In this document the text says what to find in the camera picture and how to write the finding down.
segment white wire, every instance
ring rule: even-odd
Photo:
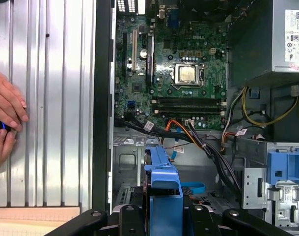
[[[224,137],[224,134],[226,133],[228,127],[229,127],[229,124],[230,124],[230,121],[231,121],[231,116],[232,116],[232,107],[233,105],[238,101],[238,99],[242,96],[243,94],[243,91],[244,91],[245,88],[243,88],[240,92],[240,94],[233,100],[233,102],[231,103],[231,106],[230,106],[230,111],[229,111],[229,115],[228,115],[228,121],[227,121],[227,124],[222,132],[222,137],[221,137],[221,143],[223,144],[224,143],[224,140],[223,140],[223,137]]]

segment metal side panel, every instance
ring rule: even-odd
[[[0,72],[30,121],[0,169],[0,207],[91,207],[96,0],[0,3]]]

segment blue sata port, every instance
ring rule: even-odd
[[[128,109],[135,109],[136,108],[136,102],[135,101],[128,101]]]

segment cpu socket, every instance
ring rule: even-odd
[[[171,77],[176,89],[180,87],[201,87],[204,81],[204,65],[176,64]]]

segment motherboard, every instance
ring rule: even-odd
[[[222,130],[226,109],[226,23],[181,21],[163,6],[156,18],[117,20],[115,115],[132,113],[165,128],[169,119]]]

